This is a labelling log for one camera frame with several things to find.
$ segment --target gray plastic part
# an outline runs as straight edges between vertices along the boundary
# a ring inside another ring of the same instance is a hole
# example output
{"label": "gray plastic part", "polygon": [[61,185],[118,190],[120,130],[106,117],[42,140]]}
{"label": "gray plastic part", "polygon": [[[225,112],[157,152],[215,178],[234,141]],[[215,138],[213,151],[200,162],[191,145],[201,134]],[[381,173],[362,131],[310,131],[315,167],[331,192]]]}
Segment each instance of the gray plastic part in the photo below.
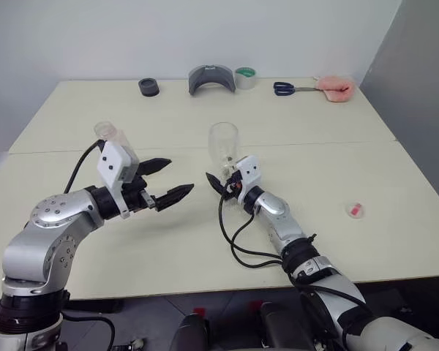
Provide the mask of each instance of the gray plastic part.
{"label": "gray plastic part", "polygon": [[194,68],[189,73],[189,93],[195,94],[199,86],[205,83],[218,83],[232,92],[236,91],[233,71],[218,64],[203,65]]}

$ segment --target white wall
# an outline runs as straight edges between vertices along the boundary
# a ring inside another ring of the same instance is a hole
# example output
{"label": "white wall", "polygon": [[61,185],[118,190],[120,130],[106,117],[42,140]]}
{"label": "white wall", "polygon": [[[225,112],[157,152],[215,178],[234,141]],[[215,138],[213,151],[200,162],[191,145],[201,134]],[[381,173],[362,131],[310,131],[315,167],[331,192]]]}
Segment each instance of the white wall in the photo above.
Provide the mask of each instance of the white wall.
{"label": "white wall", "polygon": [[59,80],[200,64],[361,82],[400,0],[0,0],[0,150]]}

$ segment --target glass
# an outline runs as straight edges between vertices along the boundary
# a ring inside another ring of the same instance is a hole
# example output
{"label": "glass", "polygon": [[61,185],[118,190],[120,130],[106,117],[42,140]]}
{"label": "glass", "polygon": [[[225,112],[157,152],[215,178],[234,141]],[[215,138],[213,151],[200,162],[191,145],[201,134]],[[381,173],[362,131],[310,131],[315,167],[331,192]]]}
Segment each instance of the glass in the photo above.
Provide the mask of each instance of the glass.
{"label": "glass", "polygon": [[219,168],[222,180],[230,178],[239,155],[239,131],[228,122],[210,128],[208,149],[213,164]]}

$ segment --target pink cloth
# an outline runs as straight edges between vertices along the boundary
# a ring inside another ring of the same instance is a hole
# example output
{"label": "pink cloth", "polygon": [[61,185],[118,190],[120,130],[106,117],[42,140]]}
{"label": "pink cloth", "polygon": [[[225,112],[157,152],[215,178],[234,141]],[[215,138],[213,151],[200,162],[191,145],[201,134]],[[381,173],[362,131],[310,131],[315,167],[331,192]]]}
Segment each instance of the pink cloth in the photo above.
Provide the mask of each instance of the pink cloth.
{"label": "pink cloth", "polygon": [[323,77],[315,83],[315,87],[324,92],[328,101],[345,102],[353,95],[355,84],[352,80],[341,77]]}

